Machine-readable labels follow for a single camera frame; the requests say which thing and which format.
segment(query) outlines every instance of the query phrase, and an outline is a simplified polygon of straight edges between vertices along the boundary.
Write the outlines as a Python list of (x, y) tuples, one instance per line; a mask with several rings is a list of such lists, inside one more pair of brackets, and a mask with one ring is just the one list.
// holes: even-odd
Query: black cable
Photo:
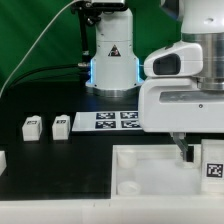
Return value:
[(15, 86), (22, 79), (24, 79), (28, 76), (31, 76), (33, 74), (36, 74), (38, 72), (59, 70), (59, 69), (68, 69), (68, 68), (78, 68), (78, 65), (77, 64), (69, 64), (69, 65), (57, 65), (57, 66), (48, 66), (48, 67), (43, 67), (43, 68), (37, 68), (37, 69), (31, 70), (29, 72), (26, 72), (23, 75), (19, 76), (18, 78), (14, 79), (13, 82), (7, 88)]

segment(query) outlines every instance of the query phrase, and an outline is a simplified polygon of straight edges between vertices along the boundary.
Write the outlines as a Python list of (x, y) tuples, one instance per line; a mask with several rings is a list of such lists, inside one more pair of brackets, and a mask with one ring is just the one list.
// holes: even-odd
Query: qr code marker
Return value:
[(108, 113), (96, 113), (96, 119), (97, 120), (105, 120), (105, 119), (115, 119), (115, 113), (110, 113), (110, 112), (108, 112)]
[(116, 122), (115, 121), (97, 121), (95, 125), (95, 129), (115, 129)]
[(223, 164), (207, 164), (207, 177), (222, 178)]
[(121, 119), (138, 119), (138, 112), (121, 112)]

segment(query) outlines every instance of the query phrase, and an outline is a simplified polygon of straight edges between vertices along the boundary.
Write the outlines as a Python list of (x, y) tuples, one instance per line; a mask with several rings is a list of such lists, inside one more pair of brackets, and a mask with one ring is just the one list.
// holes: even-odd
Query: green backdrop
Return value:
[[(1, 84), (50, 20), (69, 2), (69, 0), (0, 0)], [(180, 24), (159, 9), (159, 2), (159, 0), (128, 0), (134, 14), (134, 52), (141, 63), (152, 51), (180, 39)], [(94, 56), (94, 27), (88, 28), (88, 38), (90, 52)], [(37, 67), (80, 61), (78, 16), (72, 15), (67, 9), (45, 34), (14, 77)], [(43, 75), (46, 74), (37, 74), (35, 78)]]

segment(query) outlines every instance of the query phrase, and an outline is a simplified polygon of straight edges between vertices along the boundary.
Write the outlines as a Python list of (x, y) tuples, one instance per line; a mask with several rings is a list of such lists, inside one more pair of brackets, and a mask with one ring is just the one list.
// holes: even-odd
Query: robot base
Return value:
[(104, 97), (127, 97), (137, 94), (139, 92), (139, 89), (140, 86), (136, 86), (134, 88), (127, 90), (103, 90), (103, 89), (97, 89), (96, 87), (86, 86), (87, 93), (92, 93)]

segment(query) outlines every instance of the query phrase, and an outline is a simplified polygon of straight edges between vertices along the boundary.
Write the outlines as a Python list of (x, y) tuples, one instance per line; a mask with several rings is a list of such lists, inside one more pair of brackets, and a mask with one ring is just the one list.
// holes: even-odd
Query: warning label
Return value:
[(110, 51), (108, 56), (109, 57), (121, 57), (121, 54), (120, 54), (119, 50), (117, 49), (116, 45), (113, 46), (113, 48)]

